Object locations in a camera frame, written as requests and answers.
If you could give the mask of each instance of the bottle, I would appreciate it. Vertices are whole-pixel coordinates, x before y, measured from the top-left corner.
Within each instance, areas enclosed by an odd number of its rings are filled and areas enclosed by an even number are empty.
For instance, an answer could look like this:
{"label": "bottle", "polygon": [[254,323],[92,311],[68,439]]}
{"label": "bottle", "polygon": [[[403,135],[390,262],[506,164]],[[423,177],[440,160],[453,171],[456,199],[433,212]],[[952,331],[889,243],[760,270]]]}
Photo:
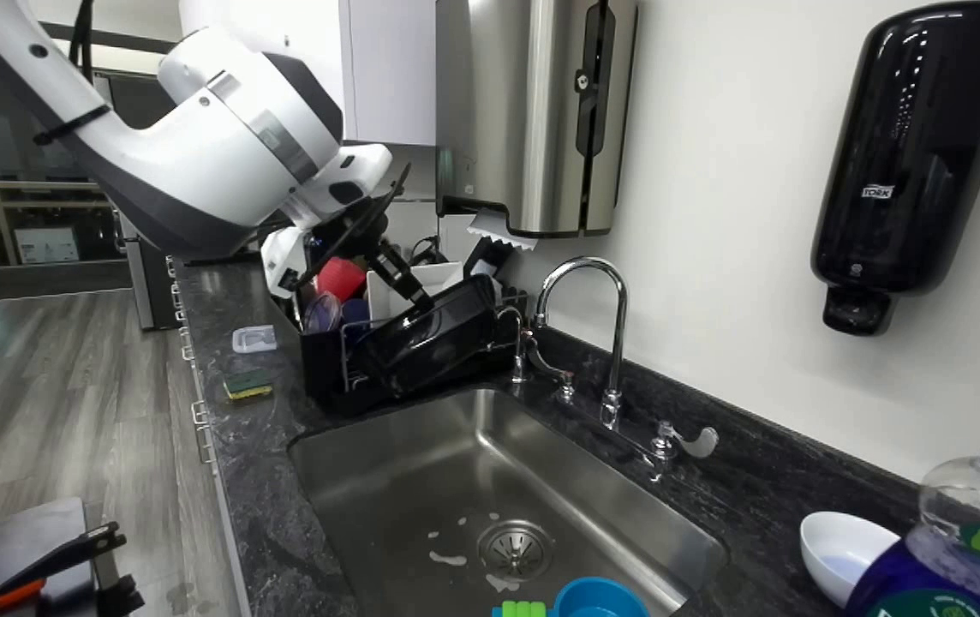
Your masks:
{"label": "bottle", "polygon": [[922,521],[858,582],[852,617],[980,617],[980,456],[937,465]]}

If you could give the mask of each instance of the soap dispenser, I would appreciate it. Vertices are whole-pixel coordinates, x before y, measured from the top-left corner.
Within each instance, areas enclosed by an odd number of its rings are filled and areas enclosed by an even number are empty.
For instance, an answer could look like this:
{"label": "soap dispenser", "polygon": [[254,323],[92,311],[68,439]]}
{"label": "soap dispenser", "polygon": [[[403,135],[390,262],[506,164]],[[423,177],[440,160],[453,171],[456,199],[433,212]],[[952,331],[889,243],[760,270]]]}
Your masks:
{"label": "soap dispenser", "polygon": [[875,336],[948,270],[980,188],[980,2],[879,25],[860,56],[811,270],[826,324]]}

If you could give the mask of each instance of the sink basin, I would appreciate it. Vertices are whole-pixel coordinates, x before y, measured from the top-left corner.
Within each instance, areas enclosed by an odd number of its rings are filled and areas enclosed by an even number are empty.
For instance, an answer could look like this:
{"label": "sink basin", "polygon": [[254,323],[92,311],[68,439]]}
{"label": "sink basin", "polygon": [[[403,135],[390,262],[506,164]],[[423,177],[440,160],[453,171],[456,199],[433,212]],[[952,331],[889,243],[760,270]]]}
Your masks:
{"label": "sink basin", "polygon": [[724,543],[542,425],[504,390],[463,390],[292,447],[366,617],[489,612],[611,576],[676,612]]}

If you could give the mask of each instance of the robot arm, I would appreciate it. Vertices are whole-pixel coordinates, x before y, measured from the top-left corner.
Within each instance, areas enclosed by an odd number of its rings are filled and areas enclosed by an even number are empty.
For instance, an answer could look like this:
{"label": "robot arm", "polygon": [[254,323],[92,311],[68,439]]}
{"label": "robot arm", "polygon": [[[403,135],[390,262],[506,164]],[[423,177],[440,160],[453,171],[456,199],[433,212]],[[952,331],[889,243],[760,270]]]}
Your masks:
{"label": "robot arm", "polygon": [[0,78],[153,248],[186,262],[229,257],[273,209],[303,241],[390,169],[389,148],[341,148],[343,112],[309,66],[220,31],[161,63],[180,107],[144,129],[108,107],[22,0],[0,0]]}

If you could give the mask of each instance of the faucet handle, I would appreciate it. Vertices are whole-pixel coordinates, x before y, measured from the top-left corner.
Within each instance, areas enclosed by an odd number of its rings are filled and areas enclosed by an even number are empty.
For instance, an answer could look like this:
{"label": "faucet handle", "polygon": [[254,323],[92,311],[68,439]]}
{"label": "faucet handle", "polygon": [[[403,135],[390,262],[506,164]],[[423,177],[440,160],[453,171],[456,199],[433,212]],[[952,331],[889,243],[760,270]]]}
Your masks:
{"label": "faucet handle", "polygon": [[673,456],[673,447],[681,447],[694,459],[706,459],[706,456],[715,452],[720,432],[706,425],[706,430],[689,442],[673,420],[657,420],[656,459],[670,459],[670,456]]}

